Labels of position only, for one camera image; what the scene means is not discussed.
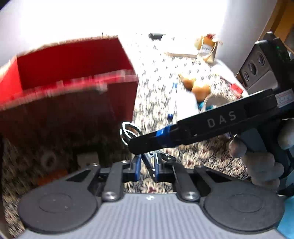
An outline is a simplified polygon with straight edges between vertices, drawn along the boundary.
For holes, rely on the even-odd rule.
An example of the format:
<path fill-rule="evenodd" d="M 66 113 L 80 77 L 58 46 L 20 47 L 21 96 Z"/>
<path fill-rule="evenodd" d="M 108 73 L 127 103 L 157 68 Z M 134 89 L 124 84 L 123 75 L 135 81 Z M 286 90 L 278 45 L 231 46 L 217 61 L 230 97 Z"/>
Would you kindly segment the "gloved right hand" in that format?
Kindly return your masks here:
<path fill-rule="evenodd" d="M 284 121 L 284 128 L 278 136 L 278 145 L 286 150 L 293 146 L 293 118 Z M 280 185 L 279 177 L 284 172 L 281 163 L 275 161 L 274 156 L 268 152 L 250 152 L 246 145 L 237 137 L 229 143 L 230 154 L 241 158 L 247 167 L 246 172 L 251 177 L 252 183 L 273 191 Z"/>

